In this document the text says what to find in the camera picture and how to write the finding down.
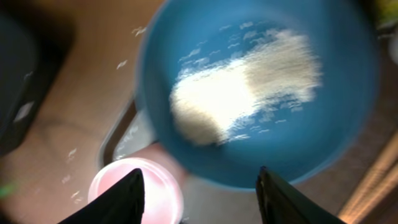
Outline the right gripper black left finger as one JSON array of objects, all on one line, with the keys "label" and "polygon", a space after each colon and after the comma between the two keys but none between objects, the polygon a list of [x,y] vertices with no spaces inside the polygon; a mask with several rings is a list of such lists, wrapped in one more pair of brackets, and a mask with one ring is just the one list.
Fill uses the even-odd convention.
[{"label": "right gripper black left finger", "polygon": [[134,169],[60,224],[141,224],[144,205],[144,176]]}]

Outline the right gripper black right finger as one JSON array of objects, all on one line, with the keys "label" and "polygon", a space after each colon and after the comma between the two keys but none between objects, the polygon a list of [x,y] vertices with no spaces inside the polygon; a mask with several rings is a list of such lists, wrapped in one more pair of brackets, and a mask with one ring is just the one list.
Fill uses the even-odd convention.
[{"label": "right gripper black right finger", "polygon": [[345,224],[264,166],[256,180],[256,195],[264,224]]}]

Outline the dark blue plate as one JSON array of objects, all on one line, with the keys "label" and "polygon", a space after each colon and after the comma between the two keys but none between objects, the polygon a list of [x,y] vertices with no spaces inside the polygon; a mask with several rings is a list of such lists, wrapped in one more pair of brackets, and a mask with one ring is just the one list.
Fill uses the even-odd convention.
[{"label": "dark blue plate", "polygon": [[357,1],[171,0],[136,65],[137,106],[186,170],[253,189],[263,166],[295,184],[358,135],[378,85]]}]

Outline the pink cup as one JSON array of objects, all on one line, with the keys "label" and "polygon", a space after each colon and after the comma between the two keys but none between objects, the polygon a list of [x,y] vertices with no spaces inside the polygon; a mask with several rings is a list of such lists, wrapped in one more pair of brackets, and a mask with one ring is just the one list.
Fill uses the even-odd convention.
[{"label": "pink cup", "polygon": [[166,168],[148,159],[131,157],[102,168],[90,185],[88,202],[99,198],[134,169],[140,169],[144,178],[145,205],[142,223],[180,223],[183,215],[180,186]]}]

